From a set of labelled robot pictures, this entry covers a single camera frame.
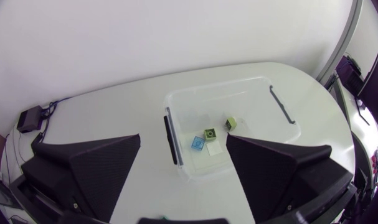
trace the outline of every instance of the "green object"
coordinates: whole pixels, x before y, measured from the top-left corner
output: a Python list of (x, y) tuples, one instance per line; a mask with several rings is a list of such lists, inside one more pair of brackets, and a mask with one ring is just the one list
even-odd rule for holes
[(214, 128), (205, 129), (204, 136), (206, 137), (206, 141), (211, 141), (216, 139), (216, 132)]
[(229, 131), (233, 131), (237, 126), (236, 120), (233, 117), (227, 118), (226, 126)]

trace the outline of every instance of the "clear plastic container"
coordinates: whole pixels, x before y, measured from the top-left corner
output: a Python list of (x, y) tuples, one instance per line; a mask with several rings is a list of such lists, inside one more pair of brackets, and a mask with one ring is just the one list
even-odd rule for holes
[[(227, 118), (237, 127), (230, 134), (267, 141), (291, 143), (301, 134), (294, 116), (271, 81), (258, 77), (174, 91), (166, 96), (168, 123), (179, 173), (188, 180), (207, 180), (231, 172), (234, 167), (226, 149)], [(194, 138), (214, 128), (217, 139), (193, 149)], [(220, 149), (215, 154), (215, 144)]]

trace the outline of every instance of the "white table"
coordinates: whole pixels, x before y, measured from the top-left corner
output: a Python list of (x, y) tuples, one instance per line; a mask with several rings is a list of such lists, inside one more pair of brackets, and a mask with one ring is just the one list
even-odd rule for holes
[[(225, 217), (230, 223), (253, 223), (235, 172), (203, 184), (182, 181), (172, 162), (163, 120), (164, 98), (170, 91), (252, 77), (269, 78), (295, 115), (301, 126), (301, 136), (295, 144), (329, 144), (333, 148), (331, 158), (354, 173), (351, 131), (333, 97), (309, 75), (280, 63), (182, 72), (76, 96), (58, 105), (44, 142), (65, 144), (140, 133), (141, 148), (111, 223), (136, 223), (140, 217), (160, 215), (176, 220)], [(32, 157), (30, 143), (36, 135), (32, 132), (21, 137), (25, 160)], [(14, 172), (12, 181), (18, 176)]]

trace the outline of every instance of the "blue block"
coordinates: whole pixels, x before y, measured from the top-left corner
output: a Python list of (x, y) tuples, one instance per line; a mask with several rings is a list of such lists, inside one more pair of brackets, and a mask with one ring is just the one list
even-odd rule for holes
[(192, 149), (201, 151), (204, 147), (205, 140), (200, 137), (194, 137), (193, 143), (191, 144)]

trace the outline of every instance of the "white paper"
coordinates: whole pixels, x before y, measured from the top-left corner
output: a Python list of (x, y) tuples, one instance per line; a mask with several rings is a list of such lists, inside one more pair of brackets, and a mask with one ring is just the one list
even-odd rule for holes
[(210, 156), (214, 156), (223, 152), (222, 148), (220, 147), (219, 141), (207, 143), (207, 148)]

